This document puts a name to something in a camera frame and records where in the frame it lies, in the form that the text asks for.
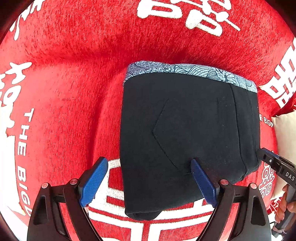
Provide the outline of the person's right hand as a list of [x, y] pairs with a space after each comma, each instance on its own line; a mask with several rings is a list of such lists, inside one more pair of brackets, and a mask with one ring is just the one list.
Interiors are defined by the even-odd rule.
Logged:
[[289, 188], [289, 185], [286, 184], [283, 187], [284, 194], [282, 196], [282, 199], [280, 201], [280, 204], [277, 208], [276, 214], [275, 214], [275, 221], [277, 223], [280, 223], [285, 217], [285, 211], [288, 210], [290, 213], [295, 213], [295, 201], [294, 202], [287, 202], [287, 190]]

